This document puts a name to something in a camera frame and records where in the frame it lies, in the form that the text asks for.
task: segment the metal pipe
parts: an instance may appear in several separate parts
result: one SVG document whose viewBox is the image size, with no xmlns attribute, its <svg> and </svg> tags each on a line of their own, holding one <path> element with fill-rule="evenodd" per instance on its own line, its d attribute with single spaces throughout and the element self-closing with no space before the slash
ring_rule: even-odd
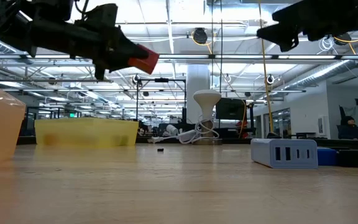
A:
<svg viewBox="0 0 358 224">
<path fill-rule="evenodd" d="M 106 92 L 106 93 L 125 93 L 125 92 L 142 92 L 142 91 L 148 91 L 148 92 L 163 92 L 160 90 L 148 90 L 148 89 L 143 89 L 143 90 L 111 90 L 111 89 L 87 89 L 87 90 L 69 90 L 69 89 L 64 89 L 64 90 L 45 90 L 45 89 L 28 89 L 28 90 L 20 90 L 20 89 L 2 89 L 3 91 L 6 92 L 20 92 L 20 91 L 26 91 L 26 92 L 87 92 L 87 91 L 92 91 L 92 92 Z M 182 90 L 172 90 L 175 92 L 182 92 Z M 245 93 L 245 92 L 250 92 L 250 93 L 265 93 L 265 90 L 222 90 L 222 92 L 227 92 L 227 93 L 231 93 L 231 92 L 238 92 L 238 93 Z M 269 93 L 305 93 L 306 90 L 268 90 Z"/>
<path fill-rule="evenodd" d="M 208 26 L 211 25 L 210 22 L 171 22 L 172 25 L 175 26 L 190 26 L 190 25 L 194 25 L 196 26 Z M 225 26 L 246 26 L 245 23 L 243 22 L 224 22 L 223 23 Z M 118 22 L 116 23 L 116 25 L 120 25 L 120 26 L 136 26 L 136 25 L 147 25 L 147 26 L 162 26 L 162 25 L 167 25 L 167 22 Z"/>
<path fill-rule="evenodd" d="M 0 80 L 0 82 L 14 82 L 14 83 L 33 83 L 33 82 L 81 82 L 81 83 L 99 83 L 99 82 L 107 82 L 107 83 L 114 83 L 112 80 L 103 80 L 103 81 L 99 81 L 99 80 Z"/>
<path fill-rule="evenodd" d="M 139 113 L 139 80 L 136 83 L 136 120 Z"/>
<path fill-rule="evenodd" d="M 18 55 L 18 54 L 10 54 L 10 55 L 1 55 L 0 60 L 17 60 L 22 59 L 23 56 L 30 57 L 30 55 Z M 258 60 L 263 59 L 263 55 L 261 54 L 224 54 L 224 55 L 216 55 L 215 59 L 227 60 Z M 31 60 L 51 60 L 51 64 L 56 63 L 59 60 L 68 60 L 75 63 L 77 65 L 83 65 L 83 61 L 85 58 L 78 58 L 76 60 L 71 60 L 70 56 L 67 54 L 61 55 L 37 55 L 35 58 L 30 58 Z M 176 60 L 176 59 L 208 59 L 208 54 L 160 54 L 160 60 Z M 358 60 L 358 55 L 275 55 L 275 54 L 267 54 L 267 60 L 289 60 L 289 61 L 297 61 L 297 60 Z M 93 65 L 90 61 L 85 61 L 88 66 Z"/>
<path fill-rule="evenodd" d="M 350 59 L 341 60 L 330 65 L 321 65 L 304 73 L 303 76 L 305 78 L 302 78 L 301 80 L 298 80 L 296 82 L 291 83 L 290 85 L 285 86 L 284 89 L 291 90 L 294 88 L 298 88 L 299 86 L 308 87 L 312 84 L 321 82 L 338 74 L 347 72 L 348 70 L 352 70 L 353 68 L 356 68 L 356 66 L 356 61 Z"/>
</svg>

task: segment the column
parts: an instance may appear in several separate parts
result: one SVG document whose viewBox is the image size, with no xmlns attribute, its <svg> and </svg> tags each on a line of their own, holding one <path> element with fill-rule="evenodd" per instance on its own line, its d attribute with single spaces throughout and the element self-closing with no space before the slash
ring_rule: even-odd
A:
<svg viewBox="0 0 358 224">
<path fill-rule="evenodd" d="M 198 90 L 209 90 L 209 69 L 208 65 L 188 65 L 186 76 L 187 89 L 187 123 L 196 124 L 199 116 L 203 113 L 198 103 L 194 100 L 193 95 Z"/>
</svg>

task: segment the overhead camera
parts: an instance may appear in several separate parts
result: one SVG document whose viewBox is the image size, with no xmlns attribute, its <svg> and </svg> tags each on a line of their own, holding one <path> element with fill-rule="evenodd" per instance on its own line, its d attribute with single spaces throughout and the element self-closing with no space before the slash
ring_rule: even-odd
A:
<svg viewBox="0 0 358 224">
<path fill-rule="evenodd" d="M 266 83 L 267 83 L 267 85 L 273 85 L 273 83 L 274 83 L 274 76 L 270 74 L 270 75 L 266 78 Z"/>
<path fill-rule="evenodd" d="M 352 37 L 346 33 L 342 35 L 334 35 L 334 43 L 339 46 L 346 45 L 348 41 L 351 41 Z"/>
<path fill-rule="evenodd" d="M 208 36 L 206 35 L 204 28 L 196 28 L 193 34 L 193 40 L 197 44 L 206 44 L 206 41 L 208 40 Z"/>
</svg>

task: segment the ceiling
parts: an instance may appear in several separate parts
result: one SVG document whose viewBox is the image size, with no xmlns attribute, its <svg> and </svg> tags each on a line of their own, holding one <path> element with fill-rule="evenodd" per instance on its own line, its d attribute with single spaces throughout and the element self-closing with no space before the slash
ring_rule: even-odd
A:
<svg viewBox="0 0 358 224">
<path fill-rule="evenodd" d="M 87 10 L 90 10 L 97 5 L 106 3 L 115 3 L 119 6 L 117 14 L 117 24 L 125 35 L 133 42 L 142 44 L 147 48 L 160 54 L 202 54 L 208 55 L 210 53 L 216 55 L 260 55 L 262 54 L 262 41 L 257 39 L 255 34 L 259 28 L 259 8 L 257 4 L 240 3 L 241 0 L 223 0 L 222 13 L 220 6 L 214 7 L 213 16 L 211 13 L 212 6 L 206 6 L 204 9 L 203 0 L 115 0 L 115 1 L 90 1 Z M 294 0 L 268 0 L 262 2 L 269 2 L 269 4 L 262 4 L 262 19 L 267 25 L 273 24 L 271 14 L 277 10 L 287 7 L 289 4 L 297 2 Z M 82 9 L 84 0 L 78 4 Z M 73 7 L 70 22 L 77 20 L 81 14 Z M 200 46 L 194 43 L 191 38 L 191 33 L 195 28 L 202 27 L 205 29 L 210 42 L 209 51 L 207 46 Z M 351 33 L 353 39 L 358 39 L 358 32 Z M 300 37 L 300 44 L 297 48 L 281 53 L 280 48 L 270 42 L 265 42 L 266 54 L 286 54 L 286 55 L 325 55 L 325 54 L 351 54 L 349 47 L 334 45 L 331 40 L 320 40 L 316 42 L 308 42 L 303 36 Z M 135 85 L 132 79 L 135 75 L 141 78 L 176 78 L 185 79 L 187 76 L 187 65 L 190 63 L 207 64 L 210 71 L 213 69 L 213 76 L 211 76 L 211 87 L 218 88 L 220 83 L 214 82 L 214 76 L 220 76 L 220 73 L 226 75 L 228 82 L 234 89 L 247 90 L 264 90 L 264 65 L 262 60 L 223 60 L 222 71 L 220 71 L 220 61 L 212 63 L 210 60 L 197 61 L 191 58 L 184 58 L 183 60 L 162 60 L 159 62 L 152 75 L 145 74 L 136 68 L 126 68 L 117 72 L 106 73 L 106 78 L 109 82 L 84 82 L 81 84 L 75 83 L 75 80 L 88 81 L 93 79 L 94 68 L 90 61 L 72 61 L 67 59 L 53 59 L 53 56 L 60 54 L 51 50 L 39 49 L 38 54 L 50 55 L 47 59 L 33 60 L 33 65 L 29 66 L 17 60 L 8 60 L 0 58 L 0 79 L 20 79 L 27 77 L 30 80 L 41 80 L 48 78 L 57 78 L 70 80 L 69 82 L 58 82 L 55 85 L 50 85 L 47 82 L 43 83 L 21 83 L 22 87 L 13 88 L 37 88 L 37 89 L 69 89 L 83 88 L 83 89 L 110 89 L 116 92 L 97 92 L 96 94 L 111 103 L 119 103 L 119 106 L 114 108 L 113 113 L 122 113 L 122 109 L 131 110 L 135 108 L 135 93 L 134 92 L 118 92 L 119 90 L 133 90 Z M 290 82 L 292 79 L 302 75 L 312 68 L 322 64 L 331 62 L 311 62 L 307 60 L 282 60 L 269 61 L 266 64 L 267 74 L 273 75 L 276 82 Z M 222 89 L 228 90 L 230 86 L 227 82 L 222 82 Z M 12 86 L 1 85 L 1 88 L 12 88 Z M 162 104 L 156 106 L 148 105 L 147 103 L 155 102 L 155 99 L 169 99 L 182 100 L 184 93 L 183 83 L 154 83 L 150 82 L 144 89 L 165 89 L 165 92 L 150 92 L 149 96 L 141 95 L 141 100 L 145 101 L 142 105 L 143 111 L 140 111 L 141 116 L 148 116 L 155 114 L 157 116 L 166 116 L 181 111 L 183 102 L 167 101 L 168 105 Z M 44 100 L 45 96 L 58 96 L 66 98 L 67 102 L 77 103 L 102 103 L 100 100 L 88 95 L 81 95 L 78 92 L 66 93 L 51 93 L 34 91 L 38 93 L 36 97 Z M 227 97 L 237 97 L 235 93 L 225 93 Z M 251 98 L 257 99 L 259 94 L 253 94 Z M 66 103 L 66 101 L 48 101 L 55 103 Z"/>
</svg>

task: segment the table surface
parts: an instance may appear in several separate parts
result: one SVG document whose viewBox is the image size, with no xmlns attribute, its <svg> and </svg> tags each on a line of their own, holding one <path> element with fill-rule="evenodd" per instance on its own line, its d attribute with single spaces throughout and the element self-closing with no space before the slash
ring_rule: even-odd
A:
<svg viewBox="0 0 358 224">
<path fill-rule="evenodd" d="M 358 169 L 270 169 L 249 145 L 19 146 L 0 163 L 0 223 L 355 224 Z"/>
</svg>

